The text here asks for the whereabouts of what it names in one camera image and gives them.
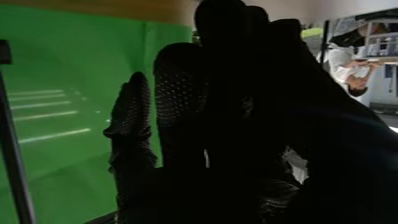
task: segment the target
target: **pole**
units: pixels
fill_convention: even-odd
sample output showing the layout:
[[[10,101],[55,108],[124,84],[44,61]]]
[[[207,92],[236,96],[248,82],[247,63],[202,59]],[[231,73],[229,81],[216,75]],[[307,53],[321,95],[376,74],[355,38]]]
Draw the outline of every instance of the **pole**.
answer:
[[[326,35],[328,35],[328,27],[330,27],[330,21],[325,21],[323,25],[323,38],[321,38],[321,46],[319,46],[319,65],[323,67],[325,62],[325,54],[326,54]]]
[[[5,40],[0,40],[0,65],[1,64],[10,64],[10,51]],[[0,143],[1,143],[3,164],[7,170],[19,223],[35,224],[33,206],[28,195],[26,175],[21,161],[21,151],[14,131],[1,70],[0,70]]]

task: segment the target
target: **metal frame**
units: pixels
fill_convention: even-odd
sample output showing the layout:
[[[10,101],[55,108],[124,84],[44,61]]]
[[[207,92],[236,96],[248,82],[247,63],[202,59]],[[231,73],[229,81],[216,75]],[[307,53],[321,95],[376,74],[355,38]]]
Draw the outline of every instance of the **metal frame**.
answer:
[[[8,50],[8,43],[5,40],[0,40],[0,65],[1,64],[10,64],[10,50]],[[12,123],[1,70],[0,70],[0,124],[1,124],[0,125],[1,155],[3,155],[3,164],[7,170],[17,218],[21,224],[35,224],[35,214],[28,194],[26,175],[21,161],[21,151],[19,151],[14,123]]]

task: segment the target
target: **green wall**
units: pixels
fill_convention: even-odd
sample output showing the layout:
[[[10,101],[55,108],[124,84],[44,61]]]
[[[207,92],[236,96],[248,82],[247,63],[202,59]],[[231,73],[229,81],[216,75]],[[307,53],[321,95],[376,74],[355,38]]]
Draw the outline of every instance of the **green wall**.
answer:
[[[119,86],[135,71],[152,86],[156,52],[190,41],[190,28],[0,5],[0,39],[12,48],[1,70],[37,223],[83,223],[115,210],[101,130]],[[17,223],[12,206],[0,165],[1,224]]]

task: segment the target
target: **white shirt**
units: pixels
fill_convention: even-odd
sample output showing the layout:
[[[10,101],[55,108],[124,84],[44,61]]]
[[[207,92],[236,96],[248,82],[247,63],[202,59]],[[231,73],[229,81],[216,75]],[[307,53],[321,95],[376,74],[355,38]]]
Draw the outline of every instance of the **white shirt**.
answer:
[[[344,65],[355,60],[357,55],[353,54],[353,47],[339,47],[330,44],[328,50],[328,65],[330,65],[330,75],[339,84],[344,84],[346,78],[353,75],[364,78],[369,72],[369,67],[355,66],[353,68],[344,68]]]

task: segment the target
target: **ceiling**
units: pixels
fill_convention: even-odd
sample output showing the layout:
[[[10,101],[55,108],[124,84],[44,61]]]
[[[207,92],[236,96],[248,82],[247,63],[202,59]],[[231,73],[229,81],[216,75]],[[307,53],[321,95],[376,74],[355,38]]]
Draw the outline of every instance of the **ceiling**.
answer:
[[[191,25],[199,0],[0,0],[0,3]],[[396,0],[245,0],[270,18],[298,18],[302,23],[398,7]]]

